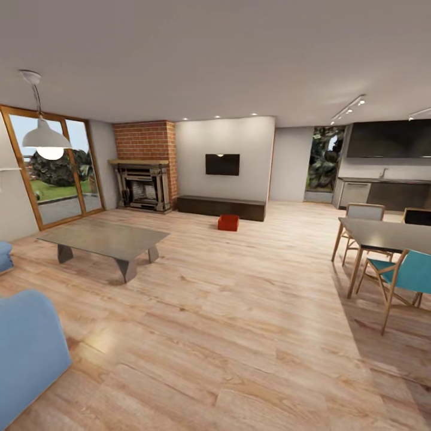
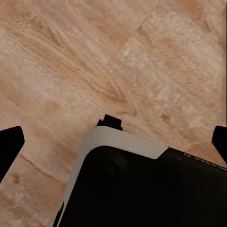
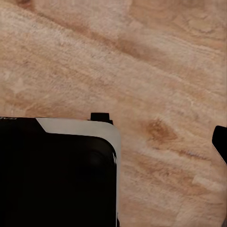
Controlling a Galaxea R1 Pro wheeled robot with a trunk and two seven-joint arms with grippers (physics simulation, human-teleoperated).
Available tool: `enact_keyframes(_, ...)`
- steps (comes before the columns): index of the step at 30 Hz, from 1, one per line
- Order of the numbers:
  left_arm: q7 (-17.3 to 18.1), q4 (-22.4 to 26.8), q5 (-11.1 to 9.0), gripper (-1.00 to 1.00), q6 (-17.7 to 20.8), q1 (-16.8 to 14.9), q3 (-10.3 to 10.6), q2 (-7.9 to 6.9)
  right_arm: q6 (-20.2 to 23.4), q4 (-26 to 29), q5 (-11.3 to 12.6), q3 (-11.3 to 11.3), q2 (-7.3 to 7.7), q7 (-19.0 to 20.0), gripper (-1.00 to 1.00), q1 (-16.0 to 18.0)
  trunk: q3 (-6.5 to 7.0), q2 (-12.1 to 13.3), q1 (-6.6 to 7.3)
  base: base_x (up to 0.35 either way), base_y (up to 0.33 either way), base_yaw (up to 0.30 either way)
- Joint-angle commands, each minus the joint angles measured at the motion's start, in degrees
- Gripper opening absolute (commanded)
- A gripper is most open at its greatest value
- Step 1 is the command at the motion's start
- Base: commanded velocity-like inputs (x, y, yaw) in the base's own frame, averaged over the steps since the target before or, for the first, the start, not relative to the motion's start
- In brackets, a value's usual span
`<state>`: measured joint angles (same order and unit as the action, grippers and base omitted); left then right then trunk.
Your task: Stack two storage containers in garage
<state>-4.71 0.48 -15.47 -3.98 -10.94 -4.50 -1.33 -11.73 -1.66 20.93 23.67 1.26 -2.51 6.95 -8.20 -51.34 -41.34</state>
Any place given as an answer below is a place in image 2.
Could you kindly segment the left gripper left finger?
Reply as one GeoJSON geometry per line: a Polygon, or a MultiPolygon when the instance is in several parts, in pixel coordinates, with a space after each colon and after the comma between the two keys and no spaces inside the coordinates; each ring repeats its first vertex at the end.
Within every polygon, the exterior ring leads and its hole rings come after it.
{"type": "Polygon", "coordinates": [[[25,143],[21,126],[0,131],[0,182],[25,143]]]}

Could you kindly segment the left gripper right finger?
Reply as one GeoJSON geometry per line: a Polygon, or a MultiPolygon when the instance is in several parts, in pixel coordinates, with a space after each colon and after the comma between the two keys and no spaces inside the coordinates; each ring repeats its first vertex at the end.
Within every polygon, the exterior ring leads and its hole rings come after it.
{"type": "Polygon", "coordinates": [[[212,143],[224,159],[227,164],[227,128],[222,126],[216,126],[212,143]]]}

